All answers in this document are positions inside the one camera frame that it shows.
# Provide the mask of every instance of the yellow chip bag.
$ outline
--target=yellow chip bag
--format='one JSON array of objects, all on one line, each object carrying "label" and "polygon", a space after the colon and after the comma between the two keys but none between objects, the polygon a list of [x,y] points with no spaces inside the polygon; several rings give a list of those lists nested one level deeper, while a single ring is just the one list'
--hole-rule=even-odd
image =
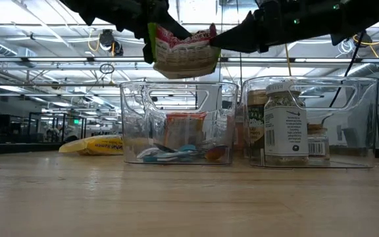
[{"label": "yellow chip bag", "polygon": [[104,135],[69,142],[59,148],[59,153],[78,152],[80,155],[122,155],[122,138]]}]

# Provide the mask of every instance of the jar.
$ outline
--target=jar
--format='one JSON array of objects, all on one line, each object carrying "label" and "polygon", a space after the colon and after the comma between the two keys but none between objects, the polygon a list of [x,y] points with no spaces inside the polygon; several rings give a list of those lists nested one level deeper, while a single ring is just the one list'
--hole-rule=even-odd
[{"label": "jar", "polygon": [[243,138],[243,108],[236,108],[235,135],[234,135],[234,151],[237,156],[241,156],[244,145]]},{"label": "jar", "polygon": [[247,125],[249,137],[246,136],[245,154],[251,162],[264,161],[264,106],[267,102],[265,90],[248,92]]},{"label": "jar", "polygon": [[308,124],[308,150],[311,165],[330,164],[330,144],[326,135],[327,128],[322,124]]},{"label": "jar", "polygon": [[266,88],[265,165],[304,166],[308,163],[307,112],[293,82]]}]

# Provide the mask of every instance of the snack bag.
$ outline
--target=snack bag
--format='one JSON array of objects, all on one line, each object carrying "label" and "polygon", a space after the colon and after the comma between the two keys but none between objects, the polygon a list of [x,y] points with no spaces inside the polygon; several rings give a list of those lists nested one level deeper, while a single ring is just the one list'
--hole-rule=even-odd
[{"label": "snack bag", "polygon": [[80,155],[122,155],[122,138],[104,135],[69,142],[59,148],[59,153],[78,152]]},{"label": "snack bag", "polygon": [[206,113],[172,113],[166,115],[164,144],[172,149],[195,145],[203,141],[203,123]]},{"label": "snack bag", "polygon": [[216,36],[216,26],[210,25],[189,38],[180,40],[172,32],[155,24],[149,24],[153,68],[169,79],[183,79],[213,73],[220,49],[209,45]]}]

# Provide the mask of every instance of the wooden table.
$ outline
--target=wooden table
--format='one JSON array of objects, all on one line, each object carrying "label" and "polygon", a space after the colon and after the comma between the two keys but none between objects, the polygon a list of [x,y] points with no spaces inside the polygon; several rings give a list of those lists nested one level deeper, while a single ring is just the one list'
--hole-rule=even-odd
[{"label": "wooden table", "polygon": [[374,169],[0,155],[0,236],[379,237]]}]

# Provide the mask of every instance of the glass jar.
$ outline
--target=glass jar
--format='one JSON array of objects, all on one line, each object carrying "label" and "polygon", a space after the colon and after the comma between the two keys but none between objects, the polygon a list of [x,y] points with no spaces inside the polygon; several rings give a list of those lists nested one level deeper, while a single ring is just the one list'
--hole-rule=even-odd
[{"label": "glass jar", "polygon": [[305,166],[308,163],[307,112],[293,82],[266,88],[265,165]]},{"label": "glass jar", "polygon": [[249,137],[245,154],[251,162],[264,161],[264,106],[267,103],[266,90],[253,90],[248,93],[247,124]]},{"label": "glass jar", "polygon": [[308,124],[308,148],[310,165],[330,164],[330,144],[326,135],[327,128],[322,124]]}]

